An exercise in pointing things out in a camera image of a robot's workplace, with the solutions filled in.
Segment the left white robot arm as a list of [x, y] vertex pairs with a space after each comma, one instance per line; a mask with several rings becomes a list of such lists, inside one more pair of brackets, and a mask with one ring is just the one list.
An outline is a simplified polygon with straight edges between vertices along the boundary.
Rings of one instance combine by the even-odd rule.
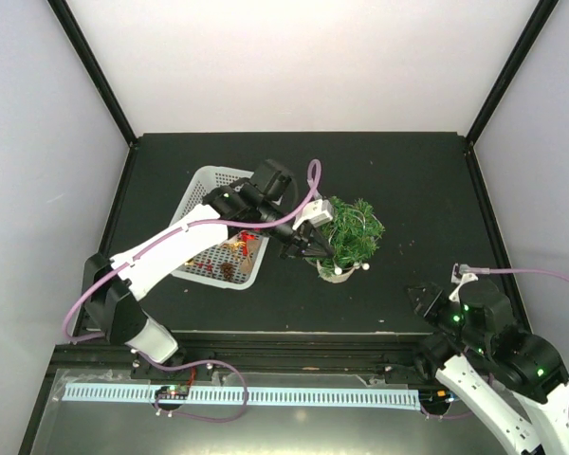
[[283, 213], [278, 205], [292, 174], [274, 160], [249, 177], [208, 193], [181, 220], [144, 243], [107, 258], [91, 256], [84, 266], [86, 290], [78, 305], [99, 326], [101, 336], [142, 355], [164, 378], [178, 376], [185, 356], [171, 332], [140, 306], [149, 291], [203, 251], [220, 246], [237, 231], [257, 231], [281, 243], [284, 258], [330, 259], [333, 247], [320, 231], [333, 218], [318, 186], [321, 163], [307, 169], [309, 190], [300, 205]]

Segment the white perforated plastic basket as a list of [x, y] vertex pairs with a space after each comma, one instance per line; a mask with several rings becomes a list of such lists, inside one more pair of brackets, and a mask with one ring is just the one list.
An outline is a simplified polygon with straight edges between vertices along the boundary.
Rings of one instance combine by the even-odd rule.
[[[237, 170], [228, 167], [204, 166], [199, 168], [193, 174], [190, 184], [184, 191], [183, 196], [174, 211], [174, 215], [171, 219], [171, 225], [185, 217], [196, 205], [200, 204], [204, 196], [212, 190], [224, 185], [230, 185], [232, 182], [237, 181], [240, 178], [251, 177], [251, 175], [251, 171]], [[239, 270], [239, 264], [247, 253], [246, 247], [241, 244], [243, 236], [244, 232], [241, 232], [238, 235], [239, 243], [237, 244], [237, 249], [233, 246], [213, 246], [197, 254], [187, 264], [181, 265], [179, 268], [174, 270], [171, 275], [174, 278], [181, 280], [197, 282], [221, 289], [242, 291], [250, 288], [258, 275], [261, 262], [266, 252], [266, 247], [268, 245], [268, 238], [259, 234], [253, 234], [252, 237], [248, 237], [249, 239], [259, 239], [262, 242], [258, 252], [255, 254], [253, 270], [249, 275], [246, 275], [241, 273]], [[205, 262], [207, 260], [211, 260], [212, 262], [212, 275], [201, 270], [195, 264], [196, 261]], [[219, 268], [221, 263], [232, 263], [237, 265], [233, 282], [227, 282], [223, 279]]]

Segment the small green christmas tree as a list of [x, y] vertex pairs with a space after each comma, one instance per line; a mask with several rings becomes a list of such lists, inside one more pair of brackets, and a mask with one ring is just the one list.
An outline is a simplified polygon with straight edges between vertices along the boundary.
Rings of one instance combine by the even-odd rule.
[[334, 209], [334, 218], [321, 227], [321, 232], [335, 253], [329, 259], [306, 261], [314, 266], [316, 262], [321, 262], [330, 270], [366, 264], [378, 250], [377, 243], [385, 230], [376, 218], [373, 206], [363, 199], [347, 203], [337, 196], [329, 201]]

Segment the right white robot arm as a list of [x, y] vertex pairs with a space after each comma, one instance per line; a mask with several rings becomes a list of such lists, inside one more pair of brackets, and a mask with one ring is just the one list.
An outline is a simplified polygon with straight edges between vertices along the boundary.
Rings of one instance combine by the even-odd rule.
[[450, 292], [409, 285], [413, 312], [434, 332], [414, 375], [453, 392], [508, 454], [569, 454], [569, 374], [559, 351], [525, 330], [497, 285], [467, 274]]

